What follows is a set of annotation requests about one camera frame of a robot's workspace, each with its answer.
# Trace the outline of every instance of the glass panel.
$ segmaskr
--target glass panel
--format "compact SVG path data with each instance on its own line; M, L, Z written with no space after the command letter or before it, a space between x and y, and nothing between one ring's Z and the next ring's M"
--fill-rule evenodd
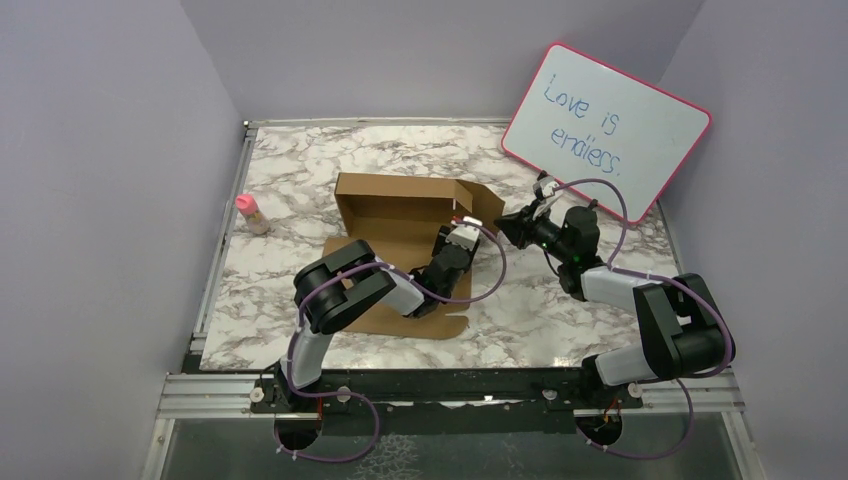
M616 448L651 453L674 444L685 416L625 417ZM720 414L698 414L695 432L676 455L634 461L604 455L577 435L544 433L383 436L365 459L343 465L277 455L268 420L180 420L176 423L164 478L257 480L265 478L622 478L738 479ZM347 455L365 437L321 437L309 452Z

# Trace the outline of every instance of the gray wall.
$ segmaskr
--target gray wall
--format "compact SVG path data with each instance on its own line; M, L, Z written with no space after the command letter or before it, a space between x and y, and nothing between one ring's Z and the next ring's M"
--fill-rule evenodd
M656 82L702 0L182 0L246 118L509 116L562 40Z
M663 196L774 479L845 478L848 3L707 0L660 85L712 110Z
M137 478L243 135L177 0L0 6L0 477Z

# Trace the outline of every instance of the marble tabletop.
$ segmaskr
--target marble tabletop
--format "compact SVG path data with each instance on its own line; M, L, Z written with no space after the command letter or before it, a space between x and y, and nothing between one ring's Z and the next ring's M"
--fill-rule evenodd
M285 353L295 326L292 280L321 256L324 240L345 234L333 197L340 171L437 176L481 182L513 212L533 198L536 172L505 157L500 126L263 127L244 192L255 196L272 230L256 237L236 219L211 314L203 370L263 368ZM552 220L580 199L566 195ZM612 250L620 223L599 212L600 255ZM507 245L508 271L497 293L463 312L468 328L449 340L360 333L336 334L325 368L475 368L576 366L638 340L635 318L563 293L534 247ZM627 234L616 263L677 274L665 226L654 207ZM500 259L483 243L474 263L473 294L497 279Z

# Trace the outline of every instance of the wire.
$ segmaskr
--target wire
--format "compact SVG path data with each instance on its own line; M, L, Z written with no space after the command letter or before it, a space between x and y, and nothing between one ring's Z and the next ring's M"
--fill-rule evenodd
M392 271L395 272L395 273L402 273L402 276L405 276L409 280L409 283L411 283L415 288L420 290L421 293L423 293L424 295L427 295L430 298L438 300L442 303L474 303L474 302L479 302L480 300L483 300L484 298L495 293L495 290L497 290L501 286L501 284L503 283L503 280L506 277L506 251L504 250L501 242L498 241L498 237L495 236L495 234L492 233L486 227L483 227L482 225L477 225L476 223L466 222L466 221L463 221L463 220L459 220L456 223L458 225L469 225L471 227L474 227L474 228L480 230L481 232L483 232L483 235L485 235L486 238L491 240L492 243L494 243L495 246L498 247L498 251L501 254L501 275L498 277L498 280L495 282L495 285L492 288L490 288L486 293L484 293L482 295L478 295L476 297L471 297L471 298L461 298L461 299L447 298L447 297L443 297L441 295L438 295L436 293L433 293L433 292L427 290L426 288L424 288L424 286L420 285L418 282L413 280L411 275L408 275L408 274L402 273L402 272L396 272L394 270L392 270Z
M427 290L423 286L421 286L418 283L416 283L415 281L413 281L412 277L409 274L397 271L393 265L390 265L390 264L385 263L385 262L371 262L371 263L366 263L365 265L360 265L358 267L354 267L350 270L343 272L341 275L338 275L336 277L331 278L330 280L319 285L315 290L309 292L309 294L306 295L306 297L303 298L303 300L300 302L300 306L297 309L297 327L295 328L295 331L294 331L294 334L292 335L291 340L289 340L289 347L288 347L288 350L286 351L286 366L285 366L285 368L286 368L286 383L288 383L289 390L291 390L291 392L294 393L295 395L305 397L305 398L328 398L328 397L338 397L338 396L342 396L342 395L348 395L350 397L357 398L357 399L361 400L363 403L365 403L365 405L368 407L368 409L371 410L371 415L374 417L374 433L371 435L371 439L368 441L368 444L365 446L365 448L363 448L359 452L352 454L352 455L347 455L347 456L344 456L344 457L331 458L331 457L321 457L321 456L317 456L317 455L311 455L311 454L308 454L308 453L300 453L300 451L298 451L298 450L290 450L290 449L286 448L280 442L280 439L278 438L278 435L277 435L277 432L276 432L276 427L275 427L275 429L274 429L274 439L277 442L277 447L278 447L277 452L278 453L279 452L286 452L288 454L291 454L293 459L300 457L300 458L305 458L307 460L314 460L314 461L317 461L317 462L324 462L324 463L347 463L347 462L351 462L353 460L357 460L357 459L365 456L366 454L368 454L368 452L370 452L371 449L374 448L374 446L377 444L377 440L379 440L379 438L380 438L380 415L377 412L377 407L365 395L362 395L361 393L348 392L348 391L310 393L310 392L304 392L302 390L299 390L297 387L294 386L294 383L292 381L292 369L293 369L293 363L294 363L293 362L294 346L297 343L297 339L300 337L300 332L303 330L303 328L306 325L306 305L308 305L309 302L311 302L312 299L314 299L318 294L320 294L321 292L323 292L325 289L329 288L330 286L341 282L345 278L349 278L353 275L356 275L359 272L362 272L362 271L365 271L365 270L370 270L370 269L373 269L373 268L381 268L381 269L385 269L385 270L391 270L392 272L397 273L397 274L405 277L407 280L409 280L410 283L412 283L412 285L414 285L423 294L428 295L428 296L430 296L430 297L432 297L436 300L439 300L441 302L444 302L444 303L471 303L471 302L476 302L478 300L482 300L482 299L490 296L491 294L495 293L495 290L497 290L498 287L501 286L501 284L503 283L503 279L506 276L506 266L507 266L506 251L504 250L503 245L501 245L500 241L498 241L498 238L495 236L494 233L492 233L491 231L489 231L488 229L486 229L486 228L484 228L480 225L476 225L476 224L473 224L473 223L470 223L470 222L465 222L465 221L458 221L456 223L461 224L461 225L470 225L474 228L479 229L481 232L483 232L483 234L489 240L491 240L492 242L495 243L495 245L498 247L498 250L500 251L501 261L502 261L502 265L503 265L503 269L501 270L501 275L498 278L497 282L495 282L495 285L492 288L490 288L486 293L484 293L482 295L479 295L479 296L473 297L473 298L469 298L469 299L460 299L460 300L453 300L453 299L449 299L449 298L444 298L440 295L436 295L435 293L430 292L429 290Z
M556 268L554 268L554 264L551 263L551 256L548 255L548 252L546 250L542 250L542 253L545 254L545 261L548 262L548 266L551 267L551 271L554 272L554 275L559 276L556 271Z
M265 375L266 373L271 373L271 374L273 374L273 373L274 373L274 366L275 366L275 365L276 365L276 363L272 363L271 365L268 365L267 367L263 368L263 369L262 369L262 371L261 371L261 372L259 372L259 380L261 381L261 380L262 380L262 375Z
M560 184L559 186L554 188L554 191L556 192L558 190L564 190L566 188L573 187L575 185L580 185L580 184L583 184L583 183L600 183L600 184L608 186L610 189L612 189L613 193L615 193L615 196L618 197L619 204L621 205L621 220L622 220L622 222L621 222L621 235L619 235L618 242L616 243L615 248L613 248L612 253L610 254L609 258L607 259L607 262L606 262L607 268L612 272L620 273L622 275L627 275L627 276L636 277L636 278L643 278L643 279L648 279L648 280L657 280L657 281L672 285L675 288L682 291L683 293L685 293L686 295L688 295L693 300L695 300L695 302L698 305L700 305L702 308L707 310L707 312L709 312L709 314L712 315L713 318L715 319L716 325L718 325L718 329L721 332L722 340L724 340L724 356L722 357L721 362L715 368L713 368L712 370L710 370L708 372L704 372L704 373L695 373L695 374L689 375L689 378L707 378L707 377L712 377L712 376L715 376L715 375L718 375L719 373L721 373L725 368L727 368L727 365L730 364L730 358L732 356L732 350L733 350L733 342L730 339L730 331L727 329L727 324L725 323L724 318L722 318L721 315L719 315L718 311L716 311L716 309L713 308L712 305L710 305L706 300L701 298L700 295L698 295L697 293L692 291L692 289L688 288L687 286L683 285L682 283L678 282L677 280L674 280L674 279L668 278L668 277L664 277L662 275L653 275L653 274L638 272L636 270L628 270L626 268L616 267L614 265L613 261L615 260L615 257L618 256L619 252L621 252L621 247L624 245L624 239L627 236L627 228L630 225L629 220L627 220L627 205L624 202L624 196L622 196L621 191L619 191L618 188L616 188L616 186L612 184L612 182L610 182L608 180L604 180L602 178L584 178L584 179L581 179L581 180L574 180L572 182ZM661 380L649 380L649 381L643 382L643 383L656 383L658 381L661 381ZM610 449L606 446L598 445L597 443L592 442L588 438L586 439L587 443L589 445L599 449L599 450L602 450L605 453L609 453L610 455L614 455L616 457L621 457L621 458L629 458L629 459L633 459L633 460L656 460L656 459L660 459L660 458L665 458L669 455L673 455L674 453L676 453L678 450L683 448L689 442L689 438L691 437L692 430L694 429L694 426L695 426L695 411L692 407L692 397L689 395L689 391L686 389L686 386L683 385L683 382L680 381L679 378L675 379L675 381L677 382L678 385L680 385L680 388L683 389L683 393L686 395L686 403L689 405L689 420L688 420L688 423L687 423L687 426L686 426L686 431L683 434L683 438L681 438L680 441L675 446L671 447L670 449L666 450L665 452L661 452L661 453L658 453L658 454L641 455L641 454L634 454L634 453L627 453L627 452L620 452L620 451L617 451L617 450L613 450L613 449Z
M598 449L598 450L600 450L604 453L612 455L614 457L627 458L627 459L630 459L630 460L659 460L660 458L665 458L665 457L674 455L675 453L677 453L678 450L685 447L686 444L689 443L689 439L692 437L691 436L692 430L694 430L694 428L695 428L695 408L692 405L692 396L689 395L689 390L686 388L686 385L683 385L683 382L681 382L679 378L675 379L675 381L677 382L678 385L680 385L680 388L683 389L683 395L686 396L686 404L689 407L689 419L686 422L686 431L683 432L683 437L680 439L679 442L677 442L676 445L669 448L668 450L666 450L664 452L660 452L660 453L650 453L650 454L621 452L621 451L609 448L606 445L599 445L599 444L593 442L579 428L577 429L577 431L580 433L580 435L583 435L583 438L586 439L587 445L590 445L590 446L592 446L592 447L594 447L594 448L596 448L596 449Z
M609 421L609 415L607 415L607 412L609 412L613 406L618 407L618 414L621 415L621 404L618 402L618 396L615 396L612 399L612 402L610 402L610 405L604 409L604 423Z
M722 357L721 362L715 368L713 368L712 370L710 370L708 372L704 372L704 373L695 373L695 374L689 375L689 377L690 378L707 378L707 377L712 377L712 376L715 376L715 375L718 375L719 373L721 373L730 364L730 358L731 358L732 352L733 352L733 341L730 339L730 331L727 329L727 323L724 321L724 318L721 315L719 315L718 311L716 311L716 309L713 308L712 305L710 305L706 300L701 298L700 295L698 295L697 293L695 293L694 291L692 291L690 288L686 287L682 283L678 282L677 280L674 280L674 279L668 278L668 277L664 277L662 275L653 275L653 274L649 275L647 273L637 272L635 270L628 270L626 268L616 267L613 264L613 261L615 260L615 257L618 256L619 252L621 252L621 247L624 245L624 239L627 236L627 227L630 225L629 220L627 220L627 205L624 202L624 197L621 195L621 191L619 191L618 188L615 185L612 184L612 182L610 182L608 180L604 180L602 178L584 178L584 179L581 179L581 180L574 180L574 181L571 181L571 182L560 184L559 186L554 188L554 191L564 190L566 188L573 187L575 185L580 185L580 184L583 184L583 183L600 183L600 184L608 186L610 189L612 189L613 193L615 193L615 196L618 197L619 204L621 205L621 218L622 218L621 235L619 235L618 242L616 243L615 248L613 248L612 253L610 254L609 258L607 259L607 262L606 262L607 268L609 268L610 271L612 271L612 272L620 273L622 275L627 275L627 276L630 276L630 277L636 277L636 278L642 278L642 279L648 279L648 280L657 280L657 281L660 281L660 282L663 282L663 283L670 284L670 285L674 286L675 288L679 289L680 291L682 291L683 293L685 293L686 295L688 295L693 300L695 300L695 302L698 305L700 305L704 310L709 312L709 314L712 315L712 317L715 319L716 325L718 326L718 329L721 332L722 340L724 340L724 356Z

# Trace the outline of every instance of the open cardboard box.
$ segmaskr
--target open cardboard box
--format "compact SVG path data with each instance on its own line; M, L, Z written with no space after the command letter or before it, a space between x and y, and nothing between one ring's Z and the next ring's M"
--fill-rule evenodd
M384 261L409 272L430 263L439 227L455 216L470 215L497 233L495 219L504 201L487 187L450 178L402 177L367 173L339 174L336 204L347 237L328 238L324 255L353 240L368 242ZM463 275L453 298L471 296L471 275ZM446 304L423 318L404 318L385 305L375 305L345 330L415 338L453 338L468 326L468 317L449 315L468 304Z

